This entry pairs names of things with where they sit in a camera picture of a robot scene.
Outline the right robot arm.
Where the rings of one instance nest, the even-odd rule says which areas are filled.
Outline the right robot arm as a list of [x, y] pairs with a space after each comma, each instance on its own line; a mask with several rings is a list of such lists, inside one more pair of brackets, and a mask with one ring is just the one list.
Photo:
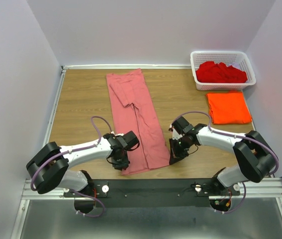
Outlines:
[[193, 145], [216, 147], [235, 155], [237, 165], [219, 170], [207, 183], [206, 189], [216, 195], [237, 183], [259, 183], [278, 167], [277, 156], [257, 131], [244, 134], [216, 130], [201, 123], [193, 126], [184, 117], [176, 119], [169, 130], [170, 165], [188, 157]]

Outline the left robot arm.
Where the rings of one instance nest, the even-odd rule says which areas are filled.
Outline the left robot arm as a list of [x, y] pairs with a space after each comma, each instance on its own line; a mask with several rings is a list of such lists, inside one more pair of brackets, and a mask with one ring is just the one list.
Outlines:
[[99, 138], [71, 146], [46, 144], [26, 165], [31, 177], [30, 188], [46, 194], [56, 188], [75, 190], [85, 197], [91, 193], [92, 179], [83, 171], [72, 171], [77, 165], [95, 159], [105, 159], [116, 170], [129, 167], [128, 152], [136, 150], [140, 142], [134, 132], [99, 134]]

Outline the pink t-shirt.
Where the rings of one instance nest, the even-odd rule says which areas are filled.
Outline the pink t-shirt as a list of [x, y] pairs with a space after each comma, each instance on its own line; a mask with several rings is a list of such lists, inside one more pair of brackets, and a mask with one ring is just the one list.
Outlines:
[[168, 166], [170, 152], [141, 69], [123, 75], [107, 74], [106, 83], [115, 132], [133, 131], [140, 142], [137, 149], [128, 152], [130, 164], [121, 174]]

